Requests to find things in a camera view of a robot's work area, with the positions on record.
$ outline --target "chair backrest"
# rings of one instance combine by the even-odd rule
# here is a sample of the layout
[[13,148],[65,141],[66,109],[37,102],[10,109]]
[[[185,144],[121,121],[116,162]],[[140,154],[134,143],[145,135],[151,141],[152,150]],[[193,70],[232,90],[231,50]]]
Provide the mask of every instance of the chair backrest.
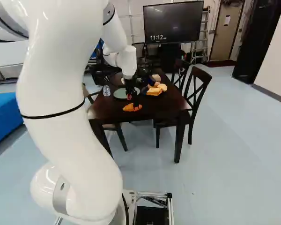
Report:
[[203,95],[212,76],[198,67],[192,67],[187,80],[183,97],[192,108],[192,116],[196,116]]
[[138,42],[138,43],[133,43],[132,46],[136,48],[136,58],[142,58],[145,57],[145,52],[144,52],[144,42]]
[[157,56],[159,45],[146,45],[147,56]]
[[186,62],[184,60],[181,60],[181,59],[175,60],[174,70],[173,70],[172,77],[171,77],[171,82],[175,86],[176,86],[177,83],[179,84],[178,89],[181,93],[182,93],[182,90],[183,90],[183,87],[184,87],[186,75],[187,75],[187,72],[188,72],[188,69],[189,69],[190,65],[191,64],[189,62]]

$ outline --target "cable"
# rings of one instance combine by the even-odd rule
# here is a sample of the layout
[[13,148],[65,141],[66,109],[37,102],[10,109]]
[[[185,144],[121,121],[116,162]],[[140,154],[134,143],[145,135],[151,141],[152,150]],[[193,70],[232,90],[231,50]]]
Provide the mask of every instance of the cable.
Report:
[[128,206],[126,199],[124,198],[124,194],[122,194],[123,202],[124,202],[124,208],[125,208],[125,215],[126,215],[126,225],[129,225],[129,212],[128,212]]

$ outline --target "door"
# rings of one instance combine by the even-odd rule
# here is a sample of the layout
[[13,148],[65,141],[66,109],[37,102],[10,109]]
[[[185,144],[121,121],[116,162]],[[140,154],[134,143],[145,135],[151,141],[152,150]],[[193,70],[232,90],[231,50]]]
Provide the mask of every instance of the door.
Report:
[[242,8],[243,2],[221,4],[210,60],[229,60]]
[[281,14],[281,0],[256,0],[232,76],[253,83],[272,41]]

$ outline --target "table leg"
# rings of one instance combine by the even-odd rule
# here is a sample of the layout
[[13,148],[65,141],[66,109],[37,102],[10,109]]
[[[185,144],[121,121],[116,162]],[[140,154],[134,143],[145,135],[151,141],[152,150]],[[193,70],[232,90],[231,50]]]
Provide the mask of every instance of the table leg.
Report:
[[175,157],[174,157],[175,163],[179,163],[180,161],[184,130],[185,130],[185,124],[182,123],[181,118],[179,118],[179,123],[176,126]]
[[112,152],[111,152],[111,148],[108,144],[107,141],[107,137],[105,135],[104,129],[102,127],[102,124],[92,121],[89,121],[90,126],[93,129],[94,134],[96,135],[96,137],[98,138],[99,142],[103,145],[103,147],[106,149],[106,151],[110,154],[110,156],[113,158],[112,156]]

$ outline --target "plate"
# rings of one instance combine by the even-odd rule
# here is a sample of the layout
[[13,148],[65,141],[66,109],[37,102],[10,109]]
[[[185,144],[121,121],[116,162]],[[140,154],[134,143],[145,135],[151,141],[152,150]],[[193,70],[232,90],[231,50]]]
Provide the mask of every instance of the plate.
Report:
[[[141,92],[140,89],[138,88],[134,88],[136,90],[137,95],[139,95],[139,93]],[[125,88],[119,88],[117,89],[114,93],[113,96],[117,99],[127,99],[127,95],[126,95],[126,89]]]

